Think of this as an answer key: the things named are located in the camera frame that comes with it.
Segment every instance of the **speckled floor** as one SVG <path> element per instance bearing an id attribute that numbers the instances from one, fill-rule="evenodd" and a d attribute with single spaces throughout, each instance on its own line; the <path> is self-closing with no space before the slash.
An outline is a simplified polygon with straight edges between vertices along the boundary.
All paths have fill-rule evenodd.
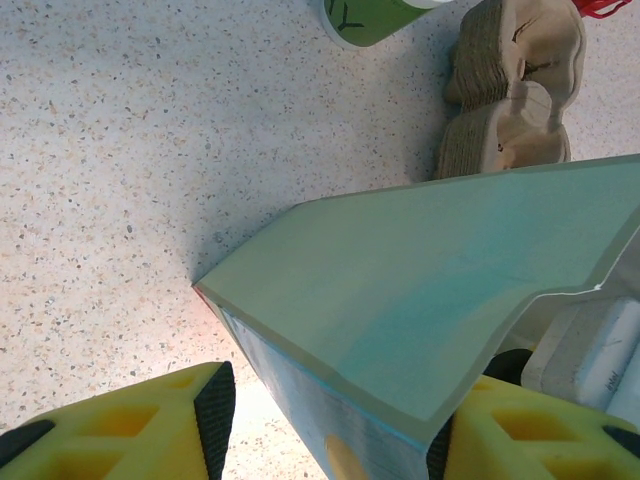
<path id="1" fill-rule="evenodd" d="M 225 478 L 324 478 L 190 285 L 296 203 L 426 179 L 472 3 L 357 53 L 315 0 L 0 3 L 0 430 L 231 359 Z M 576 159 L 640 152 L 639 21 L 586 22 Z"/>

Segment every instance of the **green paper cup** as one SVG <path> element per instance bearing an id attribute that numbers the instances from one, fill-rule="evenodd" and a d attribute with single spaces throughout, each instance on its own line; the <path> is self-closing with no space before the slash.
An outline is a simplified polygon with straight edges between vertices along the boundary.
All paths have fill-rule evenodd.
<path id="1" fill-rule="evenodd" d="M 343 48 L 370 47 L 451 0 L 321 0 L 322 24 Z"/>

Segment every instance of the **yellow circle print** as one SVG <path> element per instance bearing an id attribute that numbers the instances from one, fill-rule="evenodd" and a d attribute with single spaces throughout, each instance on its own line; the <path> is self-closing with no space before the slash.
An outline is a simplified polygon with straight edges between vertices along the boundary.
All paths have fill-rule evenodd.
<path id="1" fill-rule="evenodd" d="M 336 480 L 368 480 L 360 460 L 346 443 L 335 435 L 328 435 L 324 446 Z"/>

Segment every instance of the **egg carton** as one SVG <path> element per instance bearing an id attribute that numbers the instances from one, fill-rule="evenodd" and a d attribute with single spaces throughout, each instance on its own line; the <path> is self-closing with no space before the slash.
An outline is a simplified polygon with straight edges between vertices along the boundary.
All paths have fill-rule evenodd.
<path id="1" fill-rule="evenodd" d="M 436 178 L 571 159 L 562 114 L 580 88 L 586 35 L 571 0 L 484 0 L 465 15 L 445 100 L 461 105 Z"/>
<path id="2" fill-rule="evenodd" d="M 509 97 L 456 117 L 440 145 L 436 178 L 497 172 L 571 160 L 567 132 L 535 82 L 513 84 Z"/>

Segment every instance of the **red plastic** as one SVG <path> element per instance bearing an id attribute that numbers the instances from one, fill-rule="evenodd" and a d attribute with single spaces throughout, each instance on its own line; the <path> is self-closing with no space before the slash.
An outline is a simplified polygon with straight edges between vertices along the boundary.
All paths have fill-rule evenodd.
<path id="1" fill-rule="evenodd" d="M 631 0 L 573 0 L 573 3 L 578 7 L 578 11 L 583 17 L 607 18 L 631 3 Z M 600 13 L 609 7 L 613 8 Z"/>

